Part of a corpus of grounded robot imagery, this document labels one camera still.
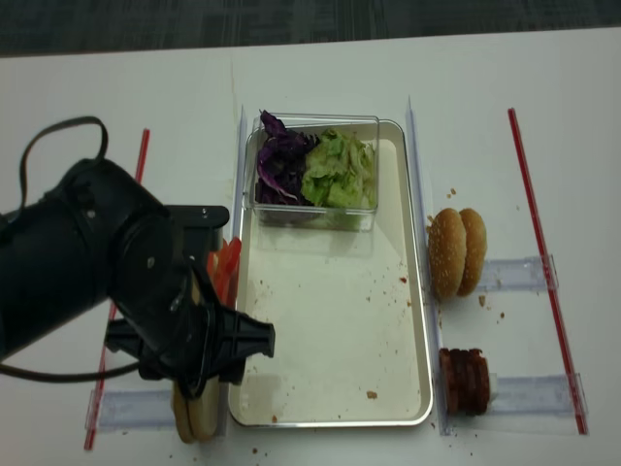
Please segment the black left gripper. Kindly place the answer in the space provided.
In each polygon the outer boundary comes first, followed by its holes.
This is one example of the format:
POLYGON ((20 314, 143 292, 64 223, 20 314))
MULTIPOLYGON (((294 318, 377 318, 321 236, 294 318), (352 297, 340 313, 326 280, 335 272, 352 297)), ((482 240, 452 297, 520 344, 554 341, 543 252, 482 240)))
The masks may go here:
POLYGON ((113 289, 122 317, 108 328, 107 349, 135 357, 143 380, 173 381, 186 399, 198 399, 215 376, 240 383, 255 354, 275 355, 271 323, 217 298, 209 254, 190 246, 173 218, 156 222, 133 236, 113 289))

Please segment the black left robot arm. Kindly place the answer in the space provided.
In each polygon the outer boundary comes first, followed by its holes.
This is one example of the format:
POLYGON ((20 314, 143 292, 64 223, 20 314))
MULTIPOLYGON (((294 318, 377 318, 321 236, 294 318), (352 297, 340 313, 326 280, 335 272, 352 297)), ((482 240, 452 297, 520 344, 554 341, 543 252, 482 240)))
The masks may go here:
POLYGON ((207 273, 229 213, 167 206, 109 160, 82 160, 39 202, 1 223, 1 353, 10 356, 105 300, 122 315, 111 350, 146 380, 197 397, 240 383, 247 324, 207 273))

